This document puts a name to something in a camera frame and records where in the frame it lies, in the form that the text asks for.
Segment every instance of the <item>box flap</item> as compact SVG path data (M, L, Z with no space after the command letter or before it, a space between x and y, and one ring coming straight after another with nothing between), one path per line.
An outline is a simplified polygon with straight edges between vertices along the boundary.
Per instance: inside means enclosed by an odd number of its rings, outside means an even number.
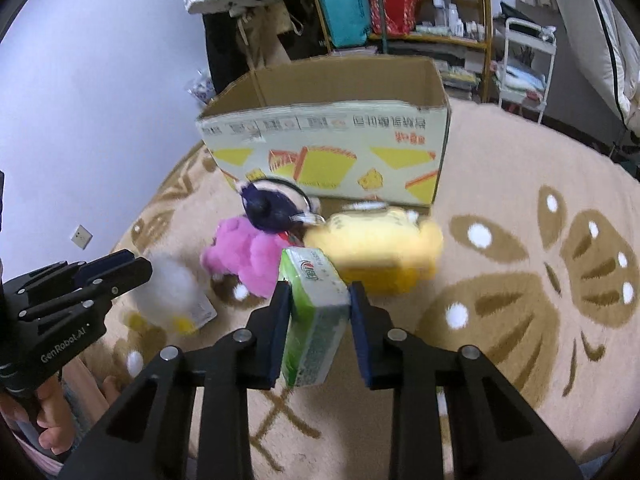
M416 107L448 105L431 59L333 56L299 60L245 75L216 97L200 118L292 104L399 100Z

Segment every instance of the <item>wooden shelf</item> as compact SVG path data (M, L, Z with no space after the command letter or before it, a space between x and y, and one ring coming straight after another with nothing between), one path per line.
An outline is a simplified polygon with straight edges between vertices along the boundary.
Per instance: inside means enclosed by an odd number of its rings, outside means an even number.
M486 43L479 41L468 40L466 38L452 38L450 36L435 36L433 34L403 34L402 36L395 36L387 34L386 37L389 40L405 40L405 41L425 41L427 43L447 43L461 46L468 46L469 48L476 48L478 50L485 50L487 48ZM381 40L380 34L369 34L370 40Z

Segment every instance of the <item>electrical outlet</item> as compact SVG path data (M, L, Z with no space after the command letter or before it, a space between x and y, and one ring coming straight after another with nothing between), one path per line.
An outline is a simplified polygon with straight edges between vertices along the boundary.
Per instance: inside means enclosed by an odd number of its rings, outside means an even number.
M71 241L84 251L93 237L89 231L79 225L76 232L71 235Z

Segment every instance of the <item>bottle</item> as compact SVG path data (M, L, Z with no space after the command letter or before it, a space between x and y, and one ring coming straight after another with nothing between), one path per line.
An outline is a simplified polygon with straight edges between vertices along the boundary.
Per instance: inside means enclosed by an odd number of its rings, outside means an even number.
M444 8L444 0L433 0L433 7L436 27L446 27L447 13Z
M456 23L456 36L459 38L465 37L465 24L462 23L460 18L458 18L458 22Z
M456 4L451 4L449 6L449 30L451 31L451 35L456 35L456 27L458 26L458 6Z

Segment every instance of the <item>white plush toy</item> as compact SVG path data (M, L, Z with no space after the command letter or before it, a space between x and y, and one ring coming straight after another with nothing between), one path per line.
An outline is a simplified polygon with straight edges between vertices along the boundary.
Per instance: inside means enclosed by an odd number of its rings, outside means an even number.
M147 322L168 333L190 334L203 325L205 317L207 321L215 317L189 267L168 254L151 254L147 259L153 267L151 279L130 292Z

